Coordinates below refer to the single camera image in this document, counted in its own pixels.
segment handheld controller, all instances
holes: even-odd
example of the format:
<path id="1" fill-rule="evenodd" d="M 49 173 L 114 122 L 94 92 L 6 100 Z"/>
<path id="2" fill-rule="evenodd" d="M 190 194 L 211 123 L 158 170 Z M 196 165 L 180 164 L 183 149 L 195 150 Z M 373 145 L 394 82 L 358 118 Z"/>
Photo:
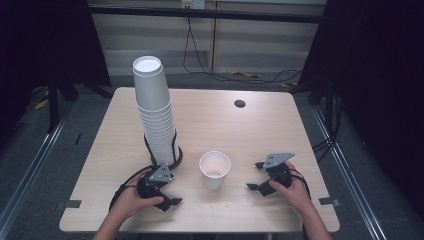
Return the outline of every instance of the handheld controller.
<path id="1" fill-rule="evenodd" d="M 164 201 L 155 207 L 166 212 L 172 205 L 177 205 L 181 198 L 168 198 L 160 191 L 160 188 L 168 184 L 174 175 L 169 171 L 168 166 L 155 165 L 152 171 L 145 174 L 137 184 L 137 192 L 141 198 L 163 197 Z"/>
<path id="2" fill-rule="evenodd" d="M 258 169 L 265 169 L 270 177 L 269 180 L 273 179 L 288 188 L 292 183 L 292 175 L 284 162 L 293 156 L 294 153 L 268 154 L 265 162 L 257 162 L 255 166 Z M 259 191 L 265 197 L 275 192 L 275 189 L 269 185 L 269 180 L 259 185 L 248 183 L 247 186 L 250 190 Z"/>

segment white paper cup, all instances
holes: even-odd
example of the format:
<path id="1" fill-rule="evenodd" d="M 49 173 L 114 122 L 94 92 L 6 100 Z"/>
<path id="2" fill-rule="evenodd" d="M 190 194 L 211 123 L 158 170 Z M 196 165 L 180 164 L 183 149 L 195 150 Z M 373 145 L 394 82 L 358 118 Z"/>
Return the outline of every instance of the white paper cup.
<path id="1" fill-rule="evenodd" d="M 164 146 L 153 146 L 153 145 L 149 145 L 150 149 L 152 150 L 152 152 L 158 153 L 158 154 L 172 154 L 172 141 L 170 141 L 168 144 L 164 145 Z M 175 150 L 178 149 L 178 143 L 175 142 L 174 143 L 174 148 Z"/>
<path id="2" fill-rule="evenodd" d="M 149 147 L 152 151 L 161 152 L 161 153 L 172 153 L 172 141 L 168 141 L 163 144 L 153 144 L 149 142 Z"/>
<path id="3" fill-rule="evenodd" d="M 143 118 L 141 120 L 146 127 L 149 127 L 149 129 L 164 129 L 174 125 L 172 115 L 157 120 L 146 120 Z"/>
<path id="4" fill-rule="evenodd" d="M 162 119 L 162 118 L 167 118 L 167 117 L 173 116 L 172 109 L 168 109 L 167 112 L 162 113 L 162 115 L 157 115 L 157 116 L 145 115 L 145 114 L 141 113 L 140 111 L 139 111 L 139 115 L 143 120 L 149 120 L 149 121 L 157 121 L 157 120 Z"/>
<path id="5" fill-rule="evenodd" d="M 146 139 L 150 144 L 158 145 L 162 142 L 172 142 L 175 136 L 175 131 L 164 135 L 151 135 L 145 132 Z"/>
<path id="6" fill-rule="evenodd" d="M 147 111 L 165 108 L 171 98 L 161 61 L 152 56 L 137 58 L 133 72 L 137 105 Z"/>
<path id="7" fill-rule="evenodd" d="M 169 133 L 175 132 L 174 124 L 169 123 L 164 126 L 149 126 L 146 123 L 143 122 L 144 125 L 144 132 L 146 132 L 149 136 L 162 136 L 167 135 Z"/>
<path id="8" fill-rule="evenodd" d="M 151 149 L 152 154 L 155 157 L 155 160 L 157 163 L 169 164 L 169 165 L 172 165 L 174 163 L 174 155 L 172 154 L 172 147 L 170 146 L 170 144 L 168 146 L 169 146 L 168 149 L 162 149 L 162 150 Z M 180 151 L 178 148 L 177 141 L 175 141 L 174 149 L 175 149 L 175 158 L 178 159 L 180 157 Z"/>
<path id="9" fill-rule="evenodd" d="M 211 151 L 203 154 L 199 167 L 202 171 L 203 184 L 211 190 L 216 190 L 221 187 L 230 171 L 231 161 L 222 152 Z"/>
<path id="10" fill-rule="evenodd" d="M 140 106 L 138 106 L 137 102 L 136 102 L 136 105 L 140 115 L 143 117 L 149 117 L 149 118 L 161 117 L 165 114 L 168 114 L 172 110 L 171 102 L 169 102 L 168 105 L 166 105 L 166 107 L 158 109 L 156 111 L 148 111 L 146 109 L 143 109 Z"/>

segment black circular hole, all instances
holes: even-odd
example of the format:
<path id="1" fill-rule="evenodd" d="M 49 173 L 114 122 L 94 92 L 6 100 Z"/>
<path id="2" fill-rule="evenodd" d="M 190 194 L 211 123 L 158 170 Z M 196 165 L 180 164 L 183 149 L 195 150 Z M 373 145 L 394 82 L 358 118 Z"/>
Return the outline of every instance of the black circular hole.
<path id="1" fill-rule="evenodd" d="M 246 106 L 246 103 L 243 100 L 236 100 L 234 102 L 234 105 L 238 108 L 244 108 Z"/>

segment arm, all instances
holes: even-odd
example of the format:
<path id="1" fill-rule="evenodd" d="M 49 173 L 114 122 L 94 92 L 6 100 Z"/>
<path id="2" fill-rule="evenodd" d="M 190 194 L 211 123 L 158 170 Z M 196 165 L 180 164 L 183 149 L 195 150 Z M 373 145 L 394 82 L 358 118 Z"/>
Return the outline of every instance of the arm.
<path id="1" fill-rule="evenodd" d="M 144 207 L 157 205 L 163 202 L 162 197 L 143 199 L 140 198 L 137 193 L 137 183 L 148 171 L 149 170 L 141 172 L 128 183 L 127 186 L 129 187 L 127 187 L 121 193 L 118 200 L 116 200 L 99 230 L 94 235 L 93 240 L 115 240 L 119 228 L 127 218 L 133 216 Z"/>
<path id="2" fill-rule="evenodd" d="M 289 161 L 286 161 L 286 164 L 290 169 L 295 169 Z M 284 187 L 274 180 L 270 180 L 269 185 L 278 192 L 281 192 L 296 211 L 298 211 L 303 220 L 306 235 L 310 240 L 332 239 L 318 211 L 312 204 L 306 192 L 305 185 L 300 180 L 293 179 L 292 185 L 289 188 Z"/>

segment table surface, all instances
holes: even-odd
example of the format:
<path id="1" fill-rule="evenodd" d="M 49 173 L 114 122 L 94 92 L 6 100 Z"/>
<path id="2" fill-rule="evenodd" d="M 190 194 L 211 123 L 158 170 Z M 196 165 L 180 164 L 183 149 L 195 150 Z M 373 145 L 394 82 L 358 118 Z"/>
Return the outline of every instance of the table surface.
<path id="1" fill-rule="evenodd" d="M 246 183 L 268 179 L 255 163 L 268 153 L 293 152 L 290 161 L 306 178 L 312 202 L 327 229 L 339 229 L 332 205 L 321 206 L 328 191 L 292 95 L 275 92 L 170 89 L 178 143 L 184 157 L 161 188 L 183 201 L 167 212 L 149 207 L 128 219 L 120 231 L 151 233 L 249 233 L 301 231 L 297 212 L 283 195 L 262 197 Z M 234 105 L 246 103 L 244 108 Z M 97 231 L 114 192 L 138 169 L 151 164 L 134 88 L 119 88 L 109 105 L 70 200 L 60 221 L 66 232 Z M 208 151 L 225 153 L 232 163 L 223 186 L 203 186 L 198 162 Z"/>

